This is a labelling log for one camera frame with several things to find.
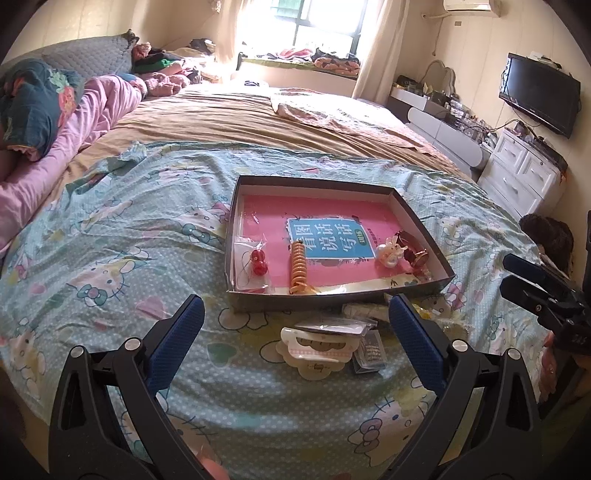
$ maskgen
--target floor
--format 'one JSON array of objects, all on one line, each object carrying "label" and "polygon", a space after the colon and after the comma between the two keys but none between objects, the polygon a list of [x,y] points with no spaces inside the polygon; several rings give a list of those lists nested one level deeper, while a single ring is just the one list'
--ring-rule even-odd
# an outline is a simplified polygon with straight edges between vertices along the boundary
[{"label": "floor", "polygon": [[49,440],[49,427],[41,419],[36,417],[27,407],[21,397],[18,396],[10,383],[0,362],[0,395],[10,398],[17,404],[25,421],[26,438],[22,441],[45,470],[48,470],[47,443]]}]

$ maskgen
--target open box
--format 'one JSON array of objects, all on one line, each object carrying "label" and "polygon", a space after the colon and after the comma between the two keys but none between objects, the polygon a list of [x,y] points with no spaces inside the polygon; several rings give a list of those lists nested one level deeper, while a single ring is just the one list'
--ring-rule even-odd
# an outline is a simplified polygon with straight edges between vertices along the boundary
[{"label": "open box", "polygon": [[[386,269],[374,258],[377,246],[399,230],[410,233],[428,252],[425,266],[430,278],[422,283],[408,272]],[[308,283],[317,294],[289,293],[290,244],[297,232],[309,232],[308,237],[301,238],[306,238]],[[244,238],[252,244],[263,243],[269,285],[265,290],[248,284],[254,275]],[[382,301],[384,293],[435,295],[455,273],[417,215],[393,188],[333,180],[240,176],[226,235],[225,276],[233,308],[237,312],[261,312]]]}]

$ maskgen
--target pile of clothes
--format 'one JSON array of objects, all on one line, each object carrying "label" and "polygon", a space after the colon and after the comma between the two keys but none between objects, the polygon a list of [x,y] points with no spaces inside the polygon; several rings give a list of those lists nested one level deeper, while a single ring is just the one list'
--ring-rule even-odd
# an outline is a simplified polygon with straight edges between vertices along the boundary
[{"label": "pile of clothes", "polygon": [[316,53],[311,57],[316,68],[330,70],[333,73],[356,77],[359,75],[361,62],[352,53],[348,53],[345,58],[338,57],[332,53],[325,53],[317,48]]},{"label": "pile of clothes", "polygon": [[176,95],[187,85],[221,80],[214,51],[215,45],[204,38],[194,39],[188,47],[175,51],[141,43],[132,53],[134,74],[145,82],[148,96]]},{"label": "pile of clothes", "polygon": [[335,53],[328,53],[317,48],[313,52],[309,48],[285,48],[280,52],[265,53],[257,55],[257,58],[264,60],[281,60],[290,63],[312,63],[318,69],[329,70],[332,73],[356,77],[359,75],[361,62],[352,53],[346,57],[339,57]]}]

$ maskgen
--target orange spring toy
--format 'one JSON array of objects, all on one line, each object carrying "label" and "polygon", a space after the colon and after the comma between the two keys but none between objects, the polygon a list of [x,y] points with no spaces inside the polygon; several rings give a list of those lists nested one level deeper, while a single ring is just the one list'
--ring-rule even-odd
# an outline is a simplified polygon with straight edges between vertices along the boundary
[{"label": "orange spring toy", "polygon": [[316,293],[316,290],[308,285],[306,247],[301,240],[296,240],[291,244],[290,294],[303,295],[311,293]]}]

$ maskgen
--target hello kitty bedsheet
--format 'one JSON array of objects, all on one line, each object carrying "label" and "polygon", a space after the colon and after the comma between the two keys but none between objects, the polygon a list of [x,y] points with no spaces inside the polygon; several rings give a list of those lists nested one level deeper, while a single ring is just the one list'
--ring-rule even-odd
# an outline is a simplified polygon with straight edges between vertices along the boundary
[{"label": "hello kitty bedsheet", "polygon": [[[68,351],[117,348],[171,316],[191,293],[206,321],[172,386],[158,393],[195,453],[232,479],[373,480],[434,401],[387,329],[388,367],[305,380],[275,350],[283,326],[318,312],[234,314],[223,278],[229,199],[240,174],[395,187],[457,278],[423,300],[470,327],[480,351],[514,346],[537,383],[545,330],[501,299],[503,256],[537,260],[518,225],[478,186],[387,160],[245,144],[134,144],[106,158],[16,238],[0,277],[0,353],[15,388],[49,421]],[[142,444],[114,403],[134,452]]]}]

